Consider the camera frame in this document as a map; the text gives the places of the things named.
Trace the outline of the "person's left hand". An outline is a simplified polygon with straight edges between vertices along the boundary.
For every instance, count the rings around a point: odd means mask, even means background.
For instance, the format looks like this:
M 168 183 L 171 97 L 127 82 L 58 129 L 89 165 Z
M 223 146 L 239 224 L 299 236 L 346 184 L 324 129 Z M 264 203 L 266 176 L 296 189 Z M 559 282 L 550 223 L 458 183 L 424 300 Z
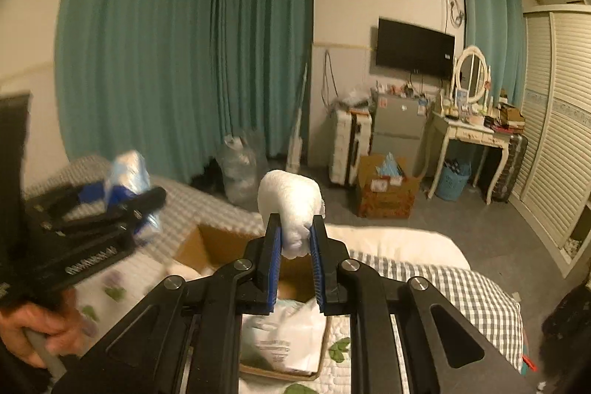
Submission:
M 61 306 L 51 311 L 32 303 L 1 309 L 1 339 L 7 350 L 36 368 L 46 365 L 25 335 L 25 329 L 44 334 L 45 347 L 54 355 L 79 354 L 84 343 L 82 316 L 74 288 L 62 292 Z

